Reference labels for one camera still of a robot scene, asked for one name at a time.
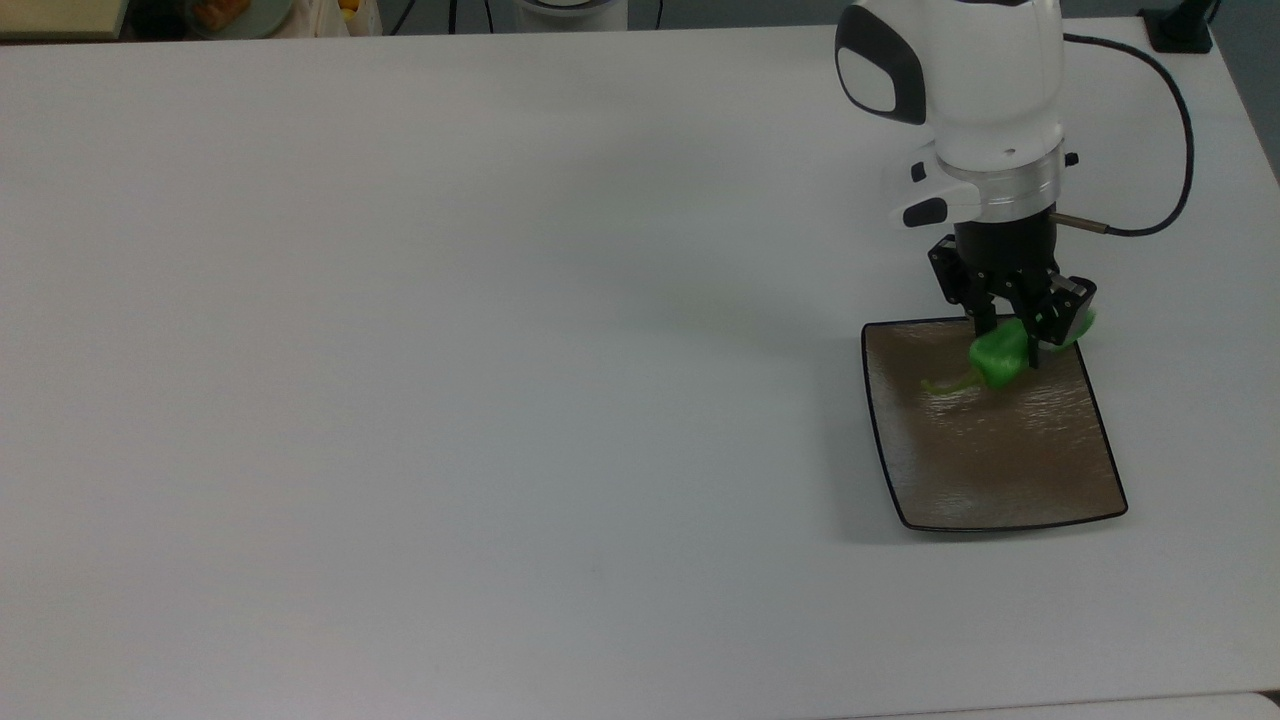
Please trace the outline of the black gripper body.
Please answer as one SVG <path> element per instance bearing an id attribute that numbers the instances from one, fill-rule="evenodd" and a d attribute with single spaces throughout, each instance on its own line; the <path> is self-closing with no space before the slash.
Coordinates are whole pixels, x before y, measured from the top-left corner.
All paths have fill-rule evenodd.
<path id="1" fill-rule="evenodd" d="M 977 307 L 1001 299 L 1012 307 L 1076 305 L 1076 282 L 1055 251 L 1057 227 L 1047 211 L 1016 222 L 957 223 L 928 252 L 943 299 Z"/>

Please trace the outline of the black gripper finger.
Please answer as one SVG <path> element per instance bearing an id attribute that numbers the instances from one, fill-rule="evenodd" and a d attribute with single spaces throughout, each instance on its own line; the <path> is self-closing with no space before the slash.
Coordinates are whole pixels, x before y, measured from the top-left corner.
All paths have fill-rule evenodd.
<path id="1" fill-rule="evenodd" d="M 986 270 L 966 272 L 966 290 L 964 292 L 963 306 L 972 319 L 974 336 L 980 338 L 998 328 L 998 313 L 995 307 L 993 290 L 1001 279 L 1000 275 Z"/>
<path id="2" fill-rule="evenodd" d="M 1025 336 L 1023 347 L 1030 369 L 1041 366 L 1043 350 L 1066 348 L 1088 332 L 1096 293 L 1096 283 L 1078 275 L 1046 272 L 1012 278 L 1012 310 Z"/>

